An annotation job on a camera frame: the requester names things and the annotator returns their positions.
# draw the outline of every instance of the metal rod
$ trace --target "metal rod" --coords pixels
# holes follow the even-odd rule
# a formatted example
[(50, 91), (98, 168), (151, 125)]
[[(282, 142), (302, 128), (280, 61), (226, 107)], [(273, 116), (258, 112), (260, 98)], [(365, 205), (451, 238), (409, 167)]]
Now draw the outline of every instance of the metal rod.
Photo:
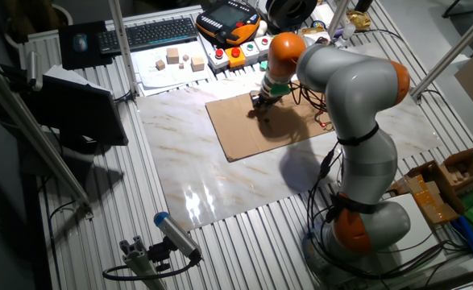
[(462, 52), (462, 50), (469, 45), (473, 40), (473, 25), (463, 35), (460, 41), (451, 48), (446, 55), (438, 61), (437, 65), (429, 71), (429, 73), (419, 82), (419, 84), (413, 89), (412, 96), (417, 97), (417, 101), (421, 100), (421, 93), (424, 91), (441, 73), (447, 66), (456, 58), (456, 56)]
[(116, 31), (118, 43), (120, 44), (120, 51), (122, 52), (123, 63), (125, 64), (125, 71), (129, 78), (129, 89), (134, 98), (139, 97), (138, 82), (136, 81), (134, 67), (132, 66), (131, 50), (129, 49), (129, 41), (127, 40), (125, 25), (123, 25), (120, 3), (118, 0), (109, 0), (109, 6), (110, 13), (113, 16), (114, 30)]
[(330, 39), (333, 39), (334, 32), (340, 20), (342, 20), (342, 16), (346, 13), (346, 9), (349, 6), (349, 2), (351, 0), (340, 0), (340, 3), (336, 7), (336, 11), (334, 12), (333, 18), (331, 19), (330, 29), (327, 31), (330, 35)]
[(62, 160), (52, 143), (41, 131), (39, 124), (17, 93), (10, 91), (4, 76), (0, 75), (0, 104), (14, 120), (23, 135), (41, 155), (53, 173), (64, 183), (80, 205), (90, 206), (89, 197)]

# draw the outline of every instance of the white marble board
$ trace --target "white marble board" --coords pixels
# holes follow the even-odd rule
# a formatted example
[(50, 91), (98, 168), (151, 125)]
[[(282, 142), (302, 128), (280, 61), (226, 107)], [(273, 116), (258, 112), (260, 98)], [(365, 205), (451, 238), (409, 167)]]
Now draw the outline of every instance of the white marble board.
[[(259, 89), (262, 72), (138, 99), (170, 214), (186, 229), (228, 218), (313, 186), (334, 132), (227, 162), (205, 104)], [(441, 146), (410, 97), (377, 121), (399, 158)], [(325, 182), (336, 179), (334, 166)]]

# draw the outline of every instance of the keyboard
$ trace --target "keyboard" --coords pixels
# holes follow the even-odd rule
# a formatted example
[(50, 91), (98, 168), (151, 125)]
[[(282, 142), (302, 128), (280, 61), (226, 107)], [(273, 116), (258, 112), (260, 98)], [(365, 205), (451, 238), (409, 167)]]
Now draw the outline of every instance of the keyboard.
[[(139, 51), (177, 44), (197, 38), (197, 30), (191, 19), (173, 19), (152, 24), (125, 28), (129, 48)], [(116, 31), (103, 31), (97, 34), (100, 54), (120, 53)]]

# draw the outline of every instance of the aluminum profile table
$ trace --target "aluminum profile table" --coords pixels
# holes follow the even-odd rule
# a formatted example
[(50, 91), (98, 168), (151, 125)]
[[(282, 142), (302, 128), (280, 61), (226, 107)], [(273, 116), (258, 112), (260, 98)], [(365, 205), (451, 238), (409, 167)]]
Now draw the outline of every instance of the aluminum profile table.
[[(379, 2), (373, 2), (368, 11), (372, 18), (371, 28), (381, 28), (400, 35), (399, 29), (387, 15)], [(128, 27), (176, 18), (191, 18), (201, 13), (199, 6), (146, 14), (124, 19)], [(112, 22), (106, 22), (113, 29)], [(200, 38), (206, 52), (214, 47)], [(392, 60), (406, 66), (412, 84), (417, 84), (426, 74), (409, 46), (383, 33), (358, 34), (351, 38), (353, 45), (379, 42), (384, 53)], [(20, 46), (19, 55), (24, 67), (25, 55), (38, 52), (42, 56), (43, 70), (60, 64), (60, 45), (57, 31), (31, 35), (29, 41)], [(178, 87), (197, 86), (211, 81), (237, 77), (259, 69), (255, 64), (235, 72), (222, 72)], [(128, 80), (121, 58), (114, 63), (96, 68), (78, 69), (75, 72), (89, 81), (112, 89), (115, 97), (128, 91)], [(436, 85), (430, 89), (439, 91)], [(399, 160), (396, 178), (410, 168), (430, 160), (441, 163), (448, 155), (473, 147), (473, 137), (447, 100), (436, 93), (423, 93), (421, 110), (434, 128), (444, 146), (422, 152), (410, 158)], [(94, 218), (89, 220), (76, 205), (57, 213), (51, 222), (54, 240), (49, 236), (48, 215), (59, 205), (72, 200), (70, 193), (59, 186), (58, 180), (50, 180), (39, 193), (44, 233), (47, 241), (48, 262), (54, 289), (145, 289), (140, 282), (114, 282), (104, 280), (102, 271), (122, 265), (122, 252), (118, 242), (140, 235), (147, 246), (162, 241), (163, 235), (153, 224), (153, 217), (160, 211), (167, 211), (163, 191), (152, 153), (147, 144), (137, 106), (132, 101), (118, 105), (125, 116), (124, 127), (129, 144), (126, 147), (112, 147), (94, 158), (91, 173), (85, 182)], [(322, 189), (328, 194), (338, 190), (336, 184)], [(301, 240), (306, 229), (306, 193), (297, 194), (269, 205), (249, 210), (219, 222), (192, 230), (190, 234), (201, 246), (205, 261), (186, 273), (164, 279), (169, 289), (314, 289), (324, 287), (307, 268), (301, 252)], [(317, 198), (317, 207), (326, 207)], [(449, 227), (436, 230), (439, 239), (461, 242)], [(470, 256), (455, 259), (449, 265), (459, 263)], [(188, 261), (180, 253), (172, 253), (170, 263), (176, 270)], [(429, 275), (404, 280), (387, 280), (390, 288), (400, 288)], [(120, 275), (130, 275), (121, 271)], [(376, 282), (352, 280), (344, 288), (378, 288)]]

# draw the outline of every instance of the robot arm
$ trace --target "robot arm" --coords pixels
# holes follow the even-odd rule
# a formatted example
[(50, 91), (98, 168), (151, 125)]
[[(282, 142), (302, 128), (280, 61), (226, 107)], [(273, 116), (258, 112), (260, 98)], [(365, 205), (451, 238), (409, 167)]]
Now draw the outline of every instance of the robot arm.
[[(409, 90), (408, 70), (390, 60), (361, 56), (314, 44), (302, 49), (302, 38), (279, 34), (271, 44), (269, 68), (256, 109), (271, 106), (287, 93), (274, 94), (273, 85), (288, 84), (296, 68), (300, 83), (326, 95), (326, 105), (338, 141), (343, 147), (343, 177), (322, 239), (342, 260), (357, 259), (400, 240), (410, 228), (405, 210), (394, 202), (380, 202), (396, 173), (397, 151), (375, 115), (400, 103)], [(290, 43), (295, 49), (288, 52)], [(317, 259), (310, 267), (324, 267)]]

